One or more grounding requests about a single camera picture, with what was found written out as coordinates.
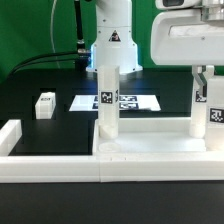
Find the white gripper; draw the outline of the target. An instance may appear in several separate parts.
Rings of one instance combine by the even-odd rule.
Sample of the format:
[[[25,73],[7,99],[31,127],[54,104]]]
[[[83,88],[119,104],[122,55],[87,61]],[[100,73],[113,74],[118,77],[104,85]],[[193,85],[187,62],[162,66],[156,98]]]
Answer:
[[[193,65],[199,95],[207,96],[214,66],[224,65],[224,0],[155,0],[151,31],[157,65]]]

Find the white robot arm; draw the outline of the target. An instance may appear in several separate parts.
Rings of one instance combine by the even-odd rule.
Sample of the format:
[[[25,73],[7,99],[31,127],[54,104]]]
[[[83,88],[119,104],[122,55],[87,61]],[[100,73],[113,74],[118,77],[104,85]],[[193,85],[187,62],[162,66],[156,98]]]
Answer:
[[[157,65],[190,66],[207,94],[208,65],[224,65],[224,0],[155,0],[161,11],[151,28],[150,56]],[[89,72],[117,65],[122,74],[140,71],[132,39],[132,1],[96,0],[97,38]]]

